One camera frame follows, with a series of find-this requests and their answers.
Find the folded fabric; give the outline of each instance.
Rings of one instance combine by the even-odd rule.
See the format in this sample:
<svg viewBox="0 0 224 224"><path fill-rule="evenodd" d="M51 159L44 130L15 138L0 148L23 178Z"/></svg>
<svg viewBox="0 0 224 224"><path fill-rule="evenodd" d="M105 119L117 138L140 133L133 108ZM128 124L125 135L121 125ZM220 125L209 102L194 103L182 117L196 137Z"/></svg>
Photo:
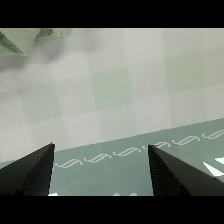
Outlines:
<svg viewBox="0 0 224 224"><path fill-rule="evenodd" d="M0 28L0 55L28 55L36 40L71 32L71 28Z"/></svg>

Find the checkered tablecloth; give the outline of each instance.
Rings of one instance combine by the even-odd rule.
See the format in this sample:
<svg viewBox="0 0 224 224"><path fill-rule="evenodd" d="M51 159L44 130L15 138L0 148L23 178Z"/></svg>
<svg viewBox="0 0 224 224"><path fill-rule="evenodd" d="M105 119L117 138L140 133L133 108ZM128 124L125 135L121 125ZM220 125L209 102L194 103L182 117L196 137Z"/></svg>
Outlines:
<svg viewBox="0 0 224 224"><path fill-rule="evenodd" d="M224 117L224 29L76 29L0 57L0 162Z"/></svg>

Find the crumpled green cloth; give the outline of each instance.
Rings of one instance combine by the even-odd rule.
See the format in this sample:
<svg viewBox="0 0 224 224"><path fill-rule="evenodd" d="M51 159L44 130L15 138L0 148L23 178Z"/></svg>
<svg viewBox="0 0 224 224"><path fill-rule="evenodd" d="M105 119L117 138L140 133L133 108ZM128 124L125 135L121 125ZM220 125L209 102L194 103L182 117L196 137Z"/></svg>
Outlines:
<svg viewBox="0 0 224 224"><path fill-rule="evenodd" d="M72 28L0 28L0 55L28 55L35 41L71 33Z"/></svg>

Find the white triangle shape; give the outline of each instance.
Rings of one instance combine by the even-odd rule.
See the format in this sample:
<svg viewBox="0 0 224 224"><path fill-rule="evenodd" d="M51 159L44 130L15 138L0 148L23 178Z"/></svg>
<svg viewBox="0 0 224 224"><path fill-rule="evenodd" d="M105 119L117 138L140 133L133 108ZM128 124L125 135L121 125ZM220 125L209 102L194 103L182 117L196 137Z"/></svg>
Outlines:
<svg viewBox="0 0 224 224"><path fill-rule="evenodd" d="M224 157L215 159L217 162L224 164Z"/></svg>
<svg viewBox="0 0 224 224"><path fill-rule="evenodd" d="M221 171L217 170L216 168L210 166L209 164L203 162L203 164L208 168L208 170L212 173L213 176L215 177L220 177L223 176L224 173L222 173Z"/></svg>

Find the green napkin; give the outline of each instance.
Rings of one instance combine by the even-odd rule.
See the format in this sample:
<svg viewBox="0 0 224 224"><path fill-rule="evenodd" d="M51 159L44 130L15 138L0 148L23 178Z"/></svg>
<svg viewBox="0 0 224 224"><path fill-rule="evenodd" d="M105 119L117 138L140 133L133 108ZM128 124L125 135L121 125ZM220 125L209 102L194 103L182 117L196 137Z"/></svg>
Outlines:
<svg viewBox="0 0 224 224"><path fill-rule="evenodd" d="M28 55L36 40L71 32L71 28L0 28L0 55Z"/></svg>

